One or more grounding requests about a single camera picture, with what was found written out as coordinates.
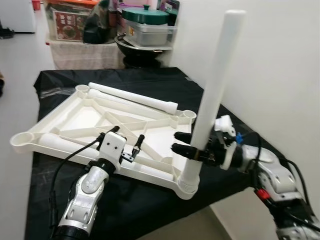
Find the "white plastic tube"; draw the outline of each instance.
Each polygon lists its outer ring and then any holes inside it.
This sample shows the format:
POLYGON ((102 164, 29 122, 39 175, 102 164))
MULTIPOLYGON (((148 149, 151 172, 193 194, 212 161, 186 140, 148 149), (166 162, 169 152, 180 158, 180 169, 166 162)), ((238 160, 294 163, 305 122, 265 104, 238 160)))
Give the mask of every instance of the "white plastic tube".
POLYGON ((162 111, 165 111, 168 114, 175 114, 178 107, 178 104, 172 101, 162 101, 152 97, 142 96, 139 94, 119 90, 113 87, 104 86, 104 85, 93 83, 93 82, 89 82, 88 86, 91 89, 96 89, 101 92, 111 94, 113 96, 117 96, 122 99, 128 99, 130 101, 133 101, 139 104, 143 104, 155 109, 160 109, 162 111))
MULTIPOLYGON (((190 145, 199 150, 204 150, 216 120, 220 102, 226 86, 225 75, 231 63, 235 47, 239 39, 246 12, 243 10, 228 10, 225 12, 224 21, 216 47, 216 52, 211 62, 211 79, 208 79, 202 95, 197 120, 192 133, 190 145)), ((202 162, 188 159, 181 173, 178 184, 188 193, 198 190, 199 173, 202 162)))
POLYGON ((101 91, 99 91, 97 89, 93 89, 93 88, 91 88, 89 90, 88 95, 90 97, 93 97, 93 98, 106 99, 106 100, 110 100, 110 101, 121 103, 121 104, 135 106, 135 107, 141 108, 141 109, 147 109, 148 111, 155 111, 155 112, 157 111, 157 110, 152 109, 150 107, 143 106, 143 105, 141 105, 139 103, 136 103, 136 102, 133 102, 133 101, 128 101, 128 100, 122 99, 120 97, 112 96, 112 95, 103 93, 103 92, 101 92, 101 91))
MULTIPOLYGON (((44 146, 44 147, 56 149, 59 151, 64 151, 67 153, 74 153, 75 151, 84 147, 81 144, 62 139, 61 137, 59 137, 55 134, 51 134, 51 133, 43 134, 40 137, 38 144, 41 146, 44 146)), ((83 156, 83 157, 87 157, 87 158, 91 158, 91 159, 95 159, 99 155, 99 152, 97 150, 89 147, 89 148, 83 150, 82 152, 80 152, 78 155, 83 156)), ((169 181, 173 181, 173 179, 174 179, 174 176, 170 173, 167 173, 167 172, 164 172, 164 171, 161 171, 161 170, 149 167, 149 166, 145 166, 142 164, 138 164, 136 162, 130 163, 130 162, 127 162, 124 160, 124 161, 122 161, 121 165, 123 165, 127 169, 131 169, 136 172, 141 172, 144 174, 159 177, 159 178, 166 179, 169 181)))
MULTIPOLYGON (((38 144, 41 146, 45 146, 51 149, 57 149, 59 151, 64 151, 67 153, 74 153, 75 151, 84 147, 81 144, 62 139, 61 137, 51 133, 43 134, 40 137, 38 144)), ((89 147, 80 152, 78 155, 94 159, 98 156, 98 154, 99 152, 97 150, 89 147)))

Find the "black tablecloth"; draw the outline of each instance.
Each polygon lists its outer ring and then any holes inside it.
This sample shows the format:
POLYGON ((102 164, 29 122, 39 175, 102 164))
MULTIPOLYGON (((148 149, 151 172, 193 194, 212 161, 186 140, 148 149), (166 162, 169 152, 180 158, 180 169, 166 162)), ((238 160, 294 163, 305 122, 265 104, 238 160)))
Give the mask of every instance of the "black tablecloth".
MULTIPOLYGON (((203 93, 196 83, 189 81, 186 75, 175 67, 143 70, 48 70, 42 71, 34 84, 40 102, 38 119, 42 119, 72 94, 76 85, 89 82, 176 102, 179 110, 188 109, 194 112, 198 112, 203 93)), ((220 106, 218 115, 225 114, 231 116, 237 132, 246 133, 250 130, 230 111, 220 106)), ((256 139, 249 138, 246 143, 255 145, 256 139)), ((265 141, 263 147, 275 151, 265 141)), ((59 158, 34 153, 26 239, 44 240, 50 235, 48 192, 53 172, 60 161, 59 158)), ((70 183, 78 177, 82 168, 83 165, 68 162, 58 175, 56 191, 59 218, 67 204, 70 183)), ((115 175, 105 186, 98 203, 98 214, 91 239, 139 238, 242 191, 249 184, 246 174, 204 165, 197 193, 190 200, 182 200, 170 189, 115 175)))

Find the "black cable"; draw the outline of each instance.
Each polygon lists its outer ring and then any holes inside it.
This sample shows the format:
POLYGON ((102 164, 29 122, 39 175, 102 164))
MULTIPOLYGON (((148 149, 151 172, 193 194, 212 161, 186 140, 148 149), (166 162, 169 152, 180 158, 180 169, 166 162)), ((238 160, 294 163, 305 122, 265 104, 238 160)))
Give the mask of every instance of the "black cable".
POLYGON ((287 212, 287 211, 283 211, 289 218, 291 218, 293 221, 295 221, 297 224, 300 224, 300 225, 304 225, 312 230, 315 230, 317 232, 320 232, 320 228, 313 225, 312 223, 309 223, 309 222, 306 222, 304 220, 302 220, 301 218, 298 218, 294 215, 292 215, 291 213, 287 212))
POLYGON ((83 150, 91 147, 93 144, 97 143, 98 140, 94 140, 93 142, 89 143, 88 145, 80 148, 79 150, 75 151, 74 153, 70 154, 69 156, 67 156, 60 164, 59 166, 56 168, 56 170, 54 171, 53 177, 52 177, 52 181, 51 181, 51 188, 50 188, 50 192, 53 192, 55 190, 55 183, 56 183, 56 178, 58 175, 58 172, 60 170, 60 168, 72 157, 74 157, 75 155, 77 155, 78 153, 82 152, 83 150))
POLYGON ((285 159, 285 158, 282 158, 282 160, 284 160, 285 162, 291 164, 294 169, 296 170, 296 172, 298 173, 299 175, 299 178, 300 178, 300 181, 301 181, 301 185, 302 185, 302 189, 303 189, 303 194, 304 194, 304 198, 305 198, 305 203, 310 206, 310 200, 309 200, 309 196, 308 196, 308 192, 307 192, 307 187, 306 187, 306 183, 305 183, 305 179, 304 177, 302 176, 302 173, 299 169, 299 167, 297 166, 297 164, 291 160, 288 160, 288 159, 285 159))
POLYGON ((73 186, 75 185, 75 183, 78 181, 78 179, 81 178, 81 176, 82 176, 82 175, 77 176, 77 177, 72 181, 72 183, 70 184, 69 191, 68 191, 68 203, 69 203, 70 200, 71 200, 72 188, 73 188, 73 186))
POLYGON ((51 236, 54 235, 57 225, 58 225, 58 210, 57 210, 57 200, 56 200, 56 191, 55 191, 55 183, 56 183, 56 178, 58 175, 59 170, 61 169, 61 167, 72 157, 74 157, 75 155, 77 155, 78 153, 80 153, 81 151, 89 148, 90 146, 92 146, 93 144, 95 144, 96 142, 98 142, 100 140, 100 136, 94 140, 93 142, 89 143, 88 145, 82 147, 81 149, 75 151, 74 153, 70 154, 69 156, 67 156, 60 164, 59 166, 56 168, 56 170, 54 171, 53 177, 52 177, 52 182, 51 182, 51 188, 50 188, 50 192, 49 192, 49 227, 52 229, 52 234, 51 236))
POLYGON ((251 132, 248 132, 244 135, 242 135, 242 138, 245 139, 246 137, 248 137, 249 135, 256 135, 257 137, 257 142, 258 142, 258 153, 255 157, 255 159, 251 159, 250 162, 248 163, 248 166, 246 167, 245 169, 245 172, 248 172, 249 168, 251 167, 252 165, 252 162, 254 162, 254 166, 253 166, 253 188, 255 189, 258 189, 259 186, 258 186, 258 174, 259 174, 259 171, 258 171, 258 164, 259 164, 259 158, 260 158, 260 154, 261 154, 261 148, 262 148, 262 139, 261 139, 261 136, 259 133, 257 133, 256 131, 251 131, 251 132))

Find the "white plastic frame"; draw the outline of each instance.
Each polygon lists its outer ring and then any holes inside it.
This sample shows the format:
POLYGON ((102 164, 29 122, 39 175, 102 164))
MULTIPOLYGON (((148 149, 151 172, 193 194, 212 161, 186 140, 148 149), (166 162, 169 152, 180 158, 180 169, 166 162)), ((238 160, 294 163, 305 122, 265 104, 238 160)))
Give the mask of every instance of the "white plastic frame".
MULTIPOLYGON (((130 153, 140 134, 145 135, 135 162, 122 161, 118 174, 172 189, 182 199, 193 194, 178 187, 178 178, 187 159, 171 151, 179 143, 174 133, 191 132, 196 114, 190 110, 168 114, 138 103, 125 104, 89 95, 87 85, 75 87, 75 93, 27 132, 10 139, 18 153, 38 152, 64 159, 92 142, 100 134, 119 126, 127 138, 124 151, 130 153)), ((86 165, 98 156, 97 145, 70 160, 86 165)))

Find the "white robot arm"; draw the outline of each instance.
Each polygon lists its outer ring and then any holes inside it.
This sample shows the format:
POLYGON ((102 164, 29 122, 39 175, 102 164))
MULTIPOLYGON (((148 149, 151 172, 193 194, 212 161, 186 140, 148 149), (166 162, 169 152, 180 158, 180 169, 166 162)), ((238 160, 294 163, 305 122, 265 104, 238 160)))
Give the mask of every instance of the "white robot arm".
POLYGON ((103 193, 109 177, 120 170, 123 160, 133 162, 140 151, 144 136, 140 135, 132 153, 123 152, 126 138, 118 135, 119 127, 106 134, 99 141, 99 155, 89 163, 89 172, 79 178, 75 196, 52 233, 54 240, 88 240, 97 214, 97 202, 103 193))
MULTIPOLYGON (((305 202, 292 172, 280 164, 273 152, 261 147, 261 139, 259 147, 237 144, 240 142, 238 137, 241 137, 236 136, 228 115, 216 119, 214 133, 204 151, 177 143, 172 145, 172 150, 224 170, 237 168, 240 172, 249 173, 254 192, 274 218, 280 240, 320 240, 320 223, 311 209, 306 189, 305 202)), ((190 143, 190 133, 176 132, 174 136, 184 143, 190 143)))

